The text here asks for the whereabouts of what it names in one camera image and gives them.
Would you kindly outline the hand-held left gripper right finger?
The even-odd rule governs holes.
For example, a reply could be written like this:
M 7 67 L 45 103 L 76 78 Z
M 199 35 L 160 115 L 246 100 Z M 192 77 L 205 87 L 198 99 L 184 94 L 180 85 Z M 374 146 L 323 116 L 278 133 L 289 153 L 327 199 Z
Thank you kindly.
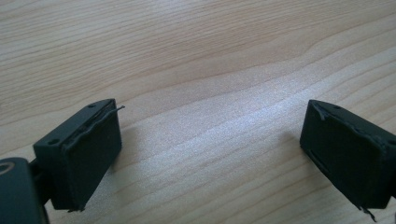
M 310 100 L 300 147 L 366 214 L 396 198 L 396 135 L 341 106 Z

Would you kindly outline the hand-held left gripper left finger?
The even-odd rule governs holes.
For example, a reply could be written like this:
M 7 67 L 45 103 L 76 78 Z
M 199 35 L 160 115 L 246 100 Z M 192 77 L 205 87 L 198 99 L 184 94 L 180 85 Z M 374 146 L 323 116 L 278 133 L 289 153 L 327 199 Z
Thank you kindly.
M 53 183 L 57 210 L 81 211 L 121 151 L 114 99 L 84 106 L 34 143 L 38 166 Z

